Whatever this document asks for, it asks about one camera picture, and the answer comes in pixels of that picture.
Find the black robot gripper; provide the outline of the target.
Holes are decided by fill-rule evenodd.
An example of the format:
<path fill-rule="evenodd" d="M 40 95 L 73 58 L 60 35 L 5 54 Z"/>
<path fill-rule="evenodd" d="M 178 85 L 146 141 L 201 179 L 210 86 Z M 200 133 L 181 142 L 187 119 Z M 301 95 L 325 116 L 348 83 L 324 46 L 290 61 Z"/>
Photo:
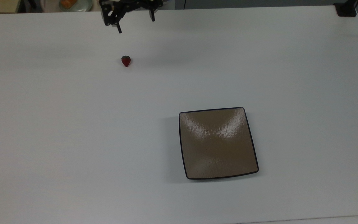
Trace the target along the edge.
<path fill-rule="evenodd" d="M 121 34 L 120 21 L 124 17 L 124 10 L 128 12 L 144 9 L 149 11 L 152 22 L 155 21 L 155 12 L 164 5 L 163 0 L 100 0 L 101 13 L 106 26 L 115 26 Z"/>

